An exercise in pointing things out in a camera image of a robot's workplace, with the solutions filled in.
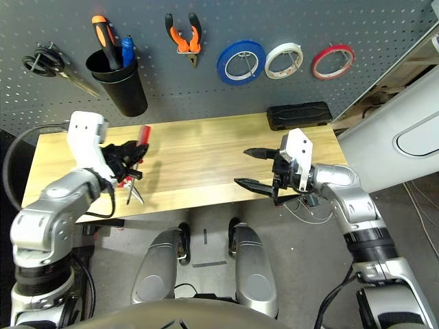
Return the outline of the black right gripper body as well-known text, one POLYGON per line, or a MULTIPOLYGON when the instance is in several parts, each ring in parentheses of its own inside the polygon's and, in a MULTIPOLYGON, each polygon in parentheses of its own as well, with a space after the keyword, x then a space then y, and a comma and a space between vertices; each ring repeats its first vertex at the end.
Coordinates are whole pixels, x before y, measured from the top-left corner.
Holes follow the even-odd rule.
POLYGON ((273 160, 272 172, 274 176, 272 181, 272 198, 278 198, 278 190, 280 188, 285 190, 291 188, 301 194, 298 185, 294 184, 294 174, 290 163, 280 155, 279 151, 274 152, 273 160))

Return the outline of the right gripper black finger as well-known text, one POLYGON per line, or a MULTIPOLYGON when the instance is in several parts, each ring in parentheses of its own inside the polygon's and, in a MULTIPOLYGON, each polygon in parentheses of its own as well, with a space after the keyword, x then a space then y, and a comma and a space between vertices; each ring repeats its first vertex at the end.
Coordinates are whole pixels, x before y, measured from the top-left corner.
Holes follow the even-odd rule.
POLYGON ((273 186, 263 184, 258 180, 253 180, 250 178, 235 178, 234 182, 240 187, 243 187, 253 193, 265 195, 271 197, 272 199, 277 197, 277 193, 274 192, 273 186))
POLYGON ((262 147, 253 147, 244 150, 244 154, 252 156, 253 158, 258 158, 263 160, 275 159, 277 153, 278 153, 277 149, 268 149, 262 147))

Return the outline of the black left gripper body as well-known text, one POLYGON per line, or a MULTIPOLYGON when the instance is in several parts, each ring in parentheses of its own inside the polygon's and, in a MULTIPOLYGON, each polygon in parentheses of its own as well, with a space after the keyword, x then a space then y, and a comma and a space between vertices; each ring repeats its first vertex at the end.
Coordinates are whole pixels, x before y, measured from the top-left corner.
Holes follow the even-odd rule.
POLYGON ((133 142, 125 142, 122 145, 109 144, 100 148, 106 164, 113 172, 113 178, 121 182, 128 174, 126 165, 133 150, 133 142))

